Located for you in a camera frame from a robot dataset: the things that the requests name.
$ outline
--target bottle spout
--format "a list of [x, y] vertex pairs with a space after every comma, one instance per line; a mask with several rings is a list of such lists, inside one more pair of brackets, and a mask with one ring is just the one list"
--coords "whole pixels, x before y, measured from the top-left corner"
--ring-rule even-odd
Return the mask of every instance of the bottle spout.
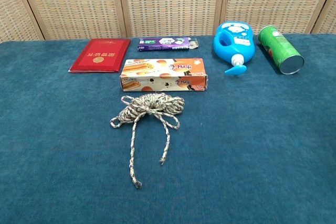
[[245, 73], [247, 70], [247, 67], [244, 65], [236, 65], [228, 70], [226, 70], [224, 73], [229, 74], [231, 76], [238, 76], [242, 73]]

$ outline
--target braided rope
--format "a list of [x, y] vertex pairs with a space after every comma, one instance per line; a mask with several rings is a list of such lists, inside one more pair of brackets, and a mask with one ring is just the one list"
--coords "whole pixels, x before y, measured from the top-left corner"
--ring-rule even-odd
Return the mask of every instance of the braided rope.
[[[113, 128], [119, 128], [123, 123], [134, 123], [132, 128], [132, 139], [131, 139], [131, 159], [130, 159], [130, 176], [132, 178], [133, 184], [137, 189], [140, 189], [142, 183], [136, 179], [134, 174], [134, 140], [135, 140], [135, 128], [138, 120], [145, 116], [146, 114], [153, 114], [157, 119], [159, 119], [165, 129], [167, 140], [166, 146], [164, 148], [162, 157], [160, 159], [160, 164], [163, 165], [167, 157], [167, 152], [170, 144], [170, 134], [168, 127], [173, 129], [178, 129], [180, 127], [180, 122], [174, 116], [176, 114], [182, 113], [184, 106], [184, 99], [180, 97], [171, 97], [164, 93], [150, 93], [142, 95], [138, 98], [133, 98], [125, 95], [121, 98], [121, 101], [127, 106], [124, 108], [118, 116], [111, 119], [110, 124]], [[176, 125], [172, 125], [167, 122], [162, 116], [168, 116], [176, 122]]]

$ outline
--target blue table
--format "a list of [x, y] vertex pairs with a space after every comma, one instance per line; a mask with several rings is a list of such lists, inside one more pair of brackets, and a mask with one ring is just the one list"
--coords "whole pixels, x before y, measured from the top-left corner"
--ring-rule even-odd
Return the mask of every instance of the blue table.
[[167, 160], [160, 121], [109, 121], [124, 108], [119, 74], [70, 74], [88, 40], [0, 44], [1, 223], [335, 223], [336, 35], [286, 35], [305, 57], [279, 73], [259, 46], [239, 77], [212, 52], [125, 58], [203, 58], [205, 92], [185, 99]]

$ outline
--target green can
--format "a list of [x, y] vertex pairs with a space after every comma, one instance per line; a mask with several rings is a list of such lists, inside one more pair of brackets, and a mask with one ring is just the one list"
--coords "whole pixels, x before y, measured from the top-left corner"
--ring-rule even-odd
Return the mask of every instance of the green can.
[[305, 59], [275, 26], [264, 27], [259, 32], [258, 40], [281, 73], [293, 74], [302, 68]]

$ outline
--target red certificate booklet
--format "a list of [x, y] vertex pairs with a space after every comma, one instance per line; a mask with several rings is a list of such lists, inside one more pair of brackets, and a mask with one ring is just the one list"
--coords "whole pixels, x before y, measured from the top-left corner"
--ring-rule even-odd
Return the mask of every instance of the red certificate booklet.
[[92, 39], [69, 72], [119, 72], [130, 42], [130, 39]]

